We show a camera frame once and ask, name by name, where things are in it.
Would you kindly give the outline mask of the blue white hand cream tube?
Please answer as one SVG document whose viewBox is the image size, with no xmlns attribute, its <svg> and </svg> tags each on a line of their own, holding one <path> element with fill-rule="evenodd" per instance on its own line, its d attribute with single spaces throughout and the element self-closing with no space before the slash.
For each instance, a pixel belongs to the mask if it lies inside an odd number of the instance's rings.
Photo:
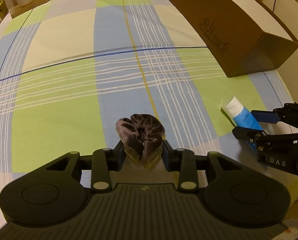
<svg viewBox="0 0 298 240">
<path fill-rule="evenodd" d="M 222 110 L 235 126 L 263 130 L 252 113 L 235 96 L 223 103 Z"/>
</svg>

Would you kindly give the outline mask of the dark brown velvet scrunchie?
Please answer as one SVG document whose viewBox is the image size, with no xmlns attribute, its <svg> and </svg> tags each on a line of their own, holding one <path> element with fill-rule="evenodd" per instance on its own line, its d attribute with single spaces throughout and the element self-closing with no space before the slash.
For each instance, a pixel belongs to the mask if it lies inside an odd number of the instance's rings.
<svg viewBox="0 0 298 240">
<path fill-rule="evenodd" d="M 127 159 L 135 166 L 153 169 L 161 159 L 165 128 L 149 114 L 133 114 L 116 122 Z"/>
</svg>

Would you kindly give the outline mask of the brown cardboard storage box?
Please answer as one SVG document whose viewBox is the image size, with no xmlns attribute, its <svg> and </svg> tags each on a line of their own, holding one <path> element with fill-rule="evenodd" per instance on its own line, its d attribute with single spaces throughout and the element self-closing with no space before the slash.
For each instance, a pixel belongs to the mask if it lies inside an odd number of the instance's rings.
<svg viewBox="0 0 298 240">
<path fill-rule="evenodd" d="M 227 77 L 278 69 L 297 49 L 289 28 L 259 0 L 169 0 Z"/>
</svg>

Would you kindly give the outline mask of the checkered bed sheet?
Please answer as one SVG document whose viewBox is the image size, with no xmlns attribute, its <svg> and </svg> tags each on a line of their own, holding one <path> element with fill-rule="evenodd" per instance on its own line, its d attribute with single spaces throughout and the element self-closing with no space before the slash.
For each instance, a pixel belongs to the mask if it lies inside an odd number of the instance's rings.
<svg viewBox="0 0 298 240">
<path fill-rule="evenodd" d="M 174 148 L 222 152 L 281 181 L 298 178 L 257 163 L 221 111 L 291 101 L 277 72 L 226 77 L 168 0 L 50 0 L 0 25 L 0 191 L 69 151 L 118 142 L 116 121 L 156 116 Z M 0 228 L 5 224 L 0 210 Z"/>
</svg>

